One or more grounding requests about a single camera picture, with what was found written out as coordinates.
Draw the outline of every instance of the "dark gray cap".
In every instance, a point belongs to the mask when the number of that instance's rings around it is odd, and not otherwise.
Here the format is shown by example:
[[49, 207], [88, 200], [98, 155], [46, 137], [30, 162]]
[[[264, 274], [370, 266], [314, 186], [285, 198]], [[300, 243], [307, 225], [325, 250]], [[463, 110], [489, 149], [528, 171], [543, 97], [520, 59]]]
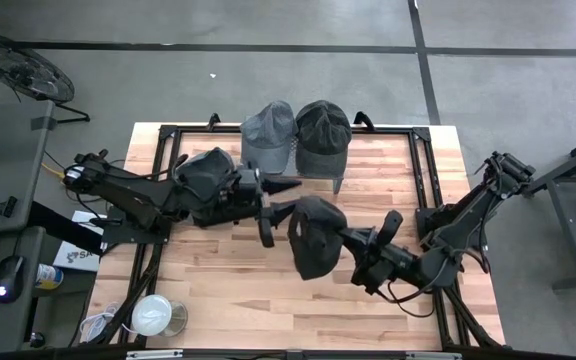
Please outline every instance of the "dark gray cap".
[[297, 114], [297, 151], [295, 165], [303, 176], [343, 177], [348, 161], [352, 130], [339, 106], [319, 100], [306, 105]]
[[297, 133], [295, 116], [285, 101], [273, 101], [241, 126], [241, 163], [253, 163], [260, 171], [281, 174]]
[[348, 227], [346, 216], [318, 196], [297, 201], [288, 225], [288, 238], [297, 272], [303, 280], [322, 277], [337, 265], [343, 245], [339, 230]]

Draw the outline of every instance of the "wooden tabletop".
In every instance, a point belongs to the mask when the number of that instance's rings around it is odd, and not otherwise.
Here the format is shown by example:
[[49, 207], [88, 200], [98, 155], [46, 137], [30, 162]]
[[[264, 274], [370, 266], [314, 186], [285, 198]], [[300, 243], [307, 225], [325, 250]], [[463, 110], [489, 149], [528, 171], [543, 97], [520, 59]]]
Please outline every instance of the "wooden tabletop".
[[[125, 168], [152, 171], [160, 123], [135, 124]], [[432, 145], [444, 202], [456, 202], [469, 190], [453, 126], [431, 126]], [[238, 161], [239, 134], [186, 134], [180, 153], [196, 155], [221, 147]], [[425, 181], [425, 154], [419, 146]], [[379, 227], [391, 209], [404, 217], [394, 242], [420, 253], [413, 213], [418, 207], [405, 136], [353, 135], [341, 192], [332, 194], [330, 180], [304, 180], [300, 188], [272, 196], [272, 201], [316, 194], [336, 204], [351, 227]], [[431, 194], [426, 194], [432, 204]], [[418, 319], [363, 288], [350, 284], [354, 262], [342, 250], [337, 267], [327, 276], [302, 281], [294, 269], [286, 236], [286, 220], [274, 231], [275, 247], [261, 245], [254, 220], [201, 230], [176, 225], [164, 247], [156, 293], [183, 302], [187, 328], [171, 338], [151, 337], [148, 347], [234, 349], [437, 350], [441, 348], [437, 319]], [[88, 315], [110, 302], [123, 302], [134, 258], [134, 245], [121, 245], [101, 260]], [[144, 268], [149, 254], [145, 256]], [[497, 341], [503, 332], [490, 277], [476, 262], [464, 259], [459, 275], [464, 302]], [[397, 297], [416, 290], [393, 284]], [[403, 306], [414, 313], [431, 309], [430, 295]], [[456, 340], [454, 313], [447, 312]]]

